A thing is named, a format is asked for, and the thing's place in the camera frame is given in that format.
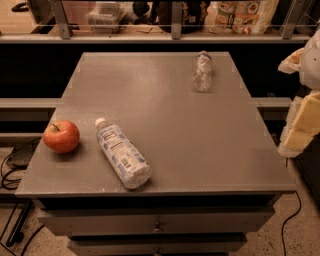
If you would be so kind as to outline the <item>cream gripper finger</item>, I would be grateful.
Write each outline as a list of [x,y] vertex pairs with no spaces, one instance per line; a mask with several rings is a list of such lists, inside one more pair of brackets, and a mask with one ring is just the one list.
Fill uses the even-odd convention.
[[290,54],[286,59],[284,59],[278,66],[280,72],[286,74],[292,74],[294,72],[299,72],[301,69],[301,56],[303,53],[303,48],[300,48]]
[[292,101],[286,125],[280,136],[278,152],[282,157],[294,158],[301,154],[320,133],[320,92],[311,92]]

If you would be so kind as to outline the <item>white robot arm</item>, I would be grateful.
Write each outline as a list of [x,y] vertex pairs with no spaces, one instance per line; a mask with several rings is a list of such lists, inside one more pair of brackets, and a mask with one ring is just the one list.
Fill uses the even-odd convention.
[[287,74],[298,72],[300,83],[311,90],[307,96],[296,96],[291,102],[280,136],[279,154],[294,158],[320,133],[320,31],[283,60],[278,70]]

